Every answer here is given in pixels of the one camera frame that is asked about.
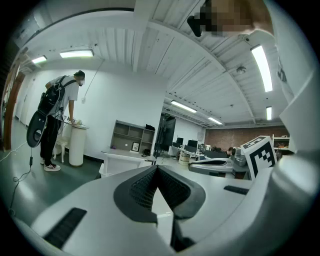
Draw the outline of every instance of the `sneaker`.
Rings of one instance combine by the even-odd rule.
[[[61,167],[59,165],[51,163],[49,166],[44,165],[44,170],[47,172],[56,172],[56,171],[60,171]]]

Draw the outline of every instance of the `ceiling light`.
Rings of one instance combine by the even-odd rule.
[[[171,101],[171,104],[176,105],[176,106],[178,106],[178,107],[180,107],[180,108],[183,108],[183,109],[185,109],[185,110],[188,110],[188,111],[190,111],[190,112],[192,112],[192,113],[196,113],[196,112],[197,112],[196,110],[192,109],[191,107],[182,105],[181,103],[176,102],[175,100]]]
[[[46,58],[46,56],[41,56],[41,57],[39,57],[39,58],[35,58],[35,59],[33,59],[32,60],[32,62],[34,63],[34,64],[36,64],[36,63],[39,63],[39,62],[45,62],[47,60],[47,58]]]
[[[62,58],[71,58],[71,57],[92,57],[94,52],[89,50],[69,50],[60,53]]]
[[[217,123],[218,125],[222,125],[221,122],[217,121],[216,119],[213,119],[212,117],[208,117],[208,119],[210,119],[211,121],[214,121],[214,122]]]
[[[271,106],[266,107],[266,119],[267,120],[272,119],[272,107]]]
[[[251,49],[251,52],[255,58],[256,63],[258,64],[265,92],[270,92],[273,90],[270,69],[267,61],[267,57],[265,55],[264,49],[261,45],[257,45],[256,47]]]

